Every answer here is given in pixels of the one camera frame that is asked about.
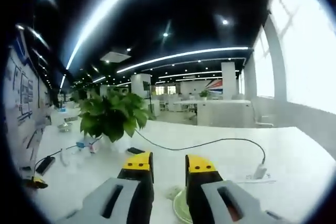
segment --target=green plate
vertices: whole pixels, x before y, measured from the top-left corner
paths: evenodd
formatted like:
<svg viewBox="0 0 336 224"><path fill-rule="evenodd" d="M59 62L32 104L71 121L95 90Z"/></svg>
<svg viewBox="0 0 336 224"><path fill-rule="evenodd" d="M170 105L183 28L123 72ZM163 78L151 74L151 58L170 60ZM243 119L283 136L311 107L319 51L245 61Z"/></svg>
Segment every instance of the green plate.
<svg viewBox="0 0 336 224"><path fill-rule="evenodd" d="M192 224L189 207L186 201L186 190L180 191L173 200L173 209L178 219L185 224Z"/></svg>

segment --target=white counter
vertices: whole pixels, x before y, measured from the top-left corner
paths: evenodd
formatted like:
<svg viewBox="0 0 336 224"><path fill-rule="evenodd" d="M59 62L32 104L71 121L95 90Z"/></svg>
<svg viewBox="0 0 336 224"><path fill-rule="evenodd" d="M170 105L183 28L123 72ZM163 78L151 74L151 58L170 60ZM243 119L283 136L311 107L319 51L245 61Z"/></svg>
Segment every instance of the white counter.
<svg viewBox="0 0 336 224"><path fill-rule="evenodd" d="M72 146L82 138L79 121L71 133L58 133L47 126L42 136L37 160L61 147ZM184 187L185 155L197 154L210 159L224 179L232 179L260 199L262 209L271 210L291 221L300 222L320 200L335 169L335 160L313 139L295 127L277 129L235 129L192 126L148 121L141 133L170 148L183 148L220 138L248 138L260 144L266 152L265 165L269 178L248 180L262 160L255 145L238 141L221 141L187 151L168 151L156 147L137 133L132 145L153 152L155 199L151 223L178 223L172 202L165 198L172 186ZM43 179L49 187L37 192L36 202L55 221L81 208L82 200L109 177L116 177L127 154L112 154L107 148L96 154L74 154L83 162L75 168L56 162Z"/></svg>

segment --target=potted plant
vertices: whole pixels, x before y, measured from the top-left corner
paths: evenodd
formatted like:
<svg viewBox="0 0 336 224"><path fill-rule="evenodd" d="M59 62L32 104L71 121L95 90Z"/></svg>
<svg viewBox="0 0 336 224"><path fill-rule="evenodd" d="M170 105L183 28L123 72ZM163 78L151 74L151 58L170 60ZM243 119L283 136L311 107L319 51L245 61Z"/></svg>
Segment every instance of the potted plant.
<svg viewBox="0 0 336 224"><path fill-rule="evenodd" d="M199 93L199 97L201 97L202 100L206 101L206 98L209 96L209 91L203 90L201 93Z"/></svg>
<svg viewBox="0 0 336 224"><path fill-rule="evenodd" d="M90 99L79 100L80 131L95 138L102 136L118 152L130 148L130 138L137 126L144 128L151 117L143 108L143 99L134 93L122 94L112 90L104 96L95 92L90 94Z"/></svg>

